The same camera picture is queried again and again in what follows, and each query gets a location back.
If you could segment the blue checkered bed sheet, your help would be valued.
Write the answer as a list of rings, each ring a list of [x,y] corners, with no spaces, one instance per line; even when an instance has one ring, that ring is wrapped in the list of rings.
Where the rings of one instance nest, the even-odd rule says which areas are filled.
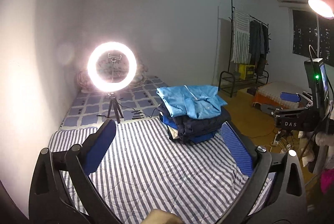
[[[78,93],[63,119],[61,130],[100,126],[107,117],[115,122],[132,122],[158,116],[161,103],[156,89],[167,84],[157,76],[149,76],[144,84],[125,88],[114,94],[117,104],[103,92]]]

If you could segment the light blue work coat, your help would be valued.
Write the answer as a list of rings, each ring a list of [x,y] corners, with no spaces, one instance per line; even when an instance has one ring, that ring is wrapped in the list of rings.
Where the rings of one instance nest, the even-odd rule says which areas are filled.
[[[228,103],[212,85],[181,85],[156,89],[171,117],[186,115],[192,119],[210,119],[221,114]]]

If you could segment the dark hanging clothes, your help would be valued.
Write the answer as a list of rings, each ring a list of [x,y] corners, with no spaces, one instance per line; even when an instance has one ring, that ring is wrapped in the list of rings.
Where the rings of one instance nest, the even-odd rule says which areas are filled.
[[[255,66],[255,74],[262,75],[269,52],[268,27],[257,20],[250,22],[250,64]]]

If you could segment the black clothes rack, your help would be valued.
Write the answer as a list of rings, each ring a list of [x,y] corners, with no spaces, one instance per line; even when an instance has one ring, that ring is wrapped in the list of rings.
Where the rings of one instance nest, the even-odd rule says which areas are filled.
[[[238,10],[233,0],[227,69],[219,74],[218,90],[233,97],[240,88],[268,84],[269,24]]]

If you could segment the dark night window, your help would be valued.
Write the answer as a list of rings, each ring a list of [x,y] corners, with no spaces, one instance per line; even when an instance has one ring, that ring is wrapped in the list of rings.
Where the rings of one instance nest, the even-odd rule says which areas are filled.
[[[308,57],[309,45],[324,62],[333,67],[333,19],[310,11],[293,10],[293,53]]]

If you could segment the white power strip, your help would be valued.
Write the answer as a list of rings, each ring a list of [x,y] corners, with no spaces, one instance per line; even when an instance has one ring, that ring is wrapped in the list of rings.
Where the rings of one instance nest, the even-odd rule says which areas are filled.
[[[284,136],[284,134],[282,133],[281,130],[279,130],[276,134],[275,137],[273,139],[273,141],[271,142],[271,146],[276,147],[280,144],[280,141],[282,139],[282,137]]]

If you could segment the striped hanging towel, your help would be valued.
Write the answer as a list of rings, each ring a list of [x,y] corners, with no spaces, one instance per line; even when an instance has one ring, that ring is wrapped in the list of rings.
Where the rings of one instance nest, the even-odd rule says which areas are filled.
[[[248,64],[250,45],[250,16],[237,9],[233,13],[233,50],[231,61]]]

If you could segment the yellow black box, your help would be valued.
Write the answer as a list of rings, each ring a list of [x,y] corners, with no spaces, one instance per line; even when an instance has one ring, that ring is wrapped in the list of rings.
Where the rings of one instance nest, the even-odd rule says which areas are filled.
[[[239,64],[238,72],[240,74],[240,79],[241,80],[250,80],[255,75],[255,66],[254,65]]]

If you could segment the striped blue white bed sheet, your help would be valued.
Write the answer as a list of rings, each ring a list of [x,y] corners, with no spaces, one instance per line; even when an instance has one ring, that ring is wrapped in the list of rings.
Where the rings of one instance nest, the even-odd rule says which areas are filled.
[[[185,223],[214,223],[248,181],[220,135],[174,143],[157,118],[119,124],[89,177],[123,223],[140,223],[153,209]]]

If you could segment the floral folded quilt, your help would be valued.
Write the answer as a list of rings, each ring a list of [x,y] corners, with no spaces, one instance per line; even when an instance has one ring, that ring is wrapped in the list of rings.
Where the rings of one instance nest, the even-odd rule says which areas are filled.
[[[99,62],[97,65],[98,75],[107,82],[111,82],[112,79],[116,83],[122,81],[128,74],[128,71],[129,71],[128,62],[115,62],[114,71],[112,71],[111,62]],[[128,87],[136,88],[142,85],[147,79],[146,77],[147,72],[148,72],[148,67],[141,61],[138,61],[135,77],[128,85]],[[91,78],[88,76],[87,70],[80,71],[77,74],[76,79],[78,86],[81,88],[81,91],[83,93],[91,93],[97,91],[96,86],[92,83]]]

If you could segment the round desk lamp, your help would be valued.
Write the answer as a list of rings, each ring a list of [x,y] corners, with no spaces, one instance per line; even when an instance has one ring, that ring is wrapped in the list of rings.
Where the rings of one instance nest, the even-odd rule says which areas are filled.
[[[324,2],[323,0],[308,0],[309,7],[316,12],[318,15],[326,18],[333,19],[334,14],[331,6]]]

